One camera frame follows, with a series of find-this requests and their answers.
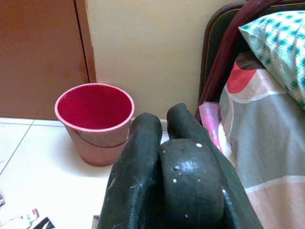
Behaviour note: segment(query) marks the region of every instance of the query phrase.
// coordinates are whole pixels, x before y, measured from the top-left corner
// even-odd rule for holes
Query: floor
[[[36,208],[35,224],[49,217],[59,229],[91,229],[110,170],[84,163],[58,121],[0,118],[1,219]]]

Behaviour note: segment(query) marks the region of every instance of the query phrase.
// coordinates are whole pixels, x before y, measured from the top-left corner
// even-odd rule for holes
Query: green and white pillow
[[[305,11],[283,11],[239,27],[256,57],[305,109]]]

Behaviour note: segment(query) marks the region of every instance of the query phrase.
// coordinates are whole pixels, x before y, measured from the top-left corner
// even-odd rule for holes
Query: pink bucket
[[[120,88],[88,83],[63,93],[55,114],[65,125],[81,158],[92,166],[108,166],[128,140],[134,103]]]

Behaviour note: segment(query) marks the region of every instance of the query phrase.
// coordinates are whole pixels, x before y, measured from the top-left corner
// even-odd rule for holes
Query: wooden door
[[[0,3],[0,117],[55,119],[60,94],[89,82],[75,1]]]

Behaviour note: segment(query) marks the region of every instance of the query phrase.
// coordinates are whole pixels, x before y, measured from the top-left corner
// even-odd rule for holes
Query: cream wall
[[[126,90],[136,114],[195,112],[203,31],[233,0],[87,0],[97,80]]]

